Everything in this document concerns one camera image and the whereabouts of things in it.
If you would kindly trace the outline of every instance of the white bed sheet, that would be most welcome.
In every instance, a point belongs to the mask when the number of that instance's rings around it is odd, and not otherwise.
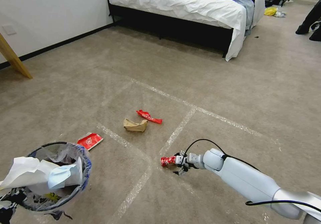
[[[111,4],[191,20],[213,26],[233,28],[226,61],[236,57],[244,41],[246,10],[233,0],[109,0]],[[264,14],[264,0],[255,0],[253,26]]]

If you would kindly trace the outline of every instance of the black cable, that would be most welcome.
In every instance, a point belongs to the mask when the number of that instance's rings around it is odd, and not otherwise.
[[[241,162],[243,162],[243,163],[245,163],[245,164],[247,164],[247,165],[251,166],[252,168],[254,168],[254,169],[258,170],[259,172],[261,172],[258,168],[256,168],[255,166],[251,165],[250,163],[247,163],[247,162],[246,162],[246,161],[244,161],[244,160],[241,160],[241,159],[236,158],[236,157],[231,156],[231,155],[227,155],[227,157],[230,157],[230,158],[233,158],[233,159],[237,159],[237,160],[239,160],[239,161],[241,161]]]
[[[209,140],[209,139],[198,139],[198,140],[195,140],[195,141],[194,141],[193,143],[191,143],[191,144],[189,145],[189,147],[185,150],[184,156],[183,156],[182,161],[181,161],[181,165],[183,165],[184,157],[185,157],[187,151],[190,149],[190,147],[191,147],[193,144],[195,144],[196,142],[201,141],[201,140],[206,140],[206,141],[209,141],[209,142],[215,144],[212,140]],[[215,145],[220,149],[220,151],[223,152],[223,154],[226,155],[226,153],[221,149],[221,147],[219,147],[217,144],[215,144]]]
[[[256,170],[260,171],[258,168],[254,167],[254,166],[253,166],[253,165],[251,165],[250,163],[247,163],[247,162],[246,162],[246,161],[244,161],[244,160],[241,160],[241,159],[239,159],[239,158],[236,158],[236,157],[234,157],[234,156],[231,156],[231,155],[226,154],[226,153],[224,152],[224,150],[222,150],[222,148],[218,146],[218,144],[214,143],[212,140],[209,140],[209,139],[198,139],[198,140],[195,140],[193,143],[191,143],[191,144],[189,145],[189,147],[186,149],[186,151],[185,151],[185,153],[184,153],[184,156],[183,156],[183,158],[182,158],[182,161],[181,161],[181,164],[180,164],[180,165],[183,165],[184,157],[185,157],[185,155],[186,155],[187,151],[190,149],[190,147],[191,147],[193,144],[195,144],[196,142],[201,141],[201,140],[206,140],[206,141],[209,141],[209,142],[213,143],[214,145],[216,145],[216,146],[220,149],[220,151],[222,151],[222,152],[223,152],[223,154],[225,155],[225,158],[226,158],[226,157],[230,157],[230,158],[233,158],[233,159],[239,160],[239,161],[241,161],[241,162],[243,162],[243,163],[245,163],[245,164],[247,164],[247,165],[251,166],[252,168],[254,168],[254,169],[256,169]]]
[[[299,204],[299,205],[303,205],[303,206],[307,206],[307,207],[310,207],[318,212],[321,212],[321,209],[315,207],[315,206],[312,206],[308,203],[304,203],[304,202],[298,202],[298,201],[290,201],[290,200],[285,200],[285,201],[266,201],[266,202],[255,202],[253,203],[252,201],[248,201],[246,202],[245,204],[247,206],[259,206],[259,205],[264,205],[264,204],[275,204],[275,203],[291,203],[291,204]]]

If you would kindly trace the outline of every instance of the person's leg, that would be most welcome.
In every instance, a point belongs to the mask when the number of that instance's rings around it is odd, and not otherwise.
[[[309,38],[311,41],[321,42],[321,26]]]
[[[299,28],[295,33],[299,35],[308,33],[310,26],[314,22],[316,22],[320,17],[321,17],[321,0],[319,0],[318,3],[309,12],[304,22],[302,23],[302,25],[299,26]]]

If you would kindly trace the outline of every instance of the crumpled paper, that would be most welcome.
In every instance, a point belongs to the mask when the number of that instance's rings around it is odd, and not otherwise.
[[[48,177],[49,189],[64,188],[68,185],[79,185],[83,181],[81,159],[78,157],[75,164],[63,165],[53,169]]]
[[[0,190],[46,183],[49,173],[57,167],[59,165],[33,157],[14,158],[8,175],[0,181]]]
[[[50,189],[82,183],[82,162],[59,166],[33,157],[17,157],[3,181],[0,190],[28,186],[36,193],[49,193]]]
[[[144,132],[147,127],[147,120],[142,120],[140,123],[135,123],[129,119],[124,119],[124,128],[128,131]]]

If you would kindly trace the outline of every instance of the trash bin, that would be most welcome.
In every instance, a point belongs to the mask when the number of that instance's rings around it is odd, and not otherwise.
[[[11,210],[8,212],[7,209],[1,209],[0,216],[1,211],[6,211],[6,213],[9,214],[12,213],[12,216],[18,204],[25,209],[37,212],[38,214],[50,214],[58,220],[62,214],[65,214],[64,205],[83,191],[87,186],[92,166],[89,159],[89,152],[81,145],[67,142],[54,142],[41,146],[27,155],[27,157],[38,158],[39,161],[44,159],[58,165],[73,164],[78,157],[80,157],[83,172],[82,183],[81,185],[66,186],[58,190],[53,190],[52,193],[46,194],[35,193],[28,187],[13,188],[9,194],[2,198],[0,197],[0,200],[2,201],[9,200],[12,202],[12,206],[10,206]]]

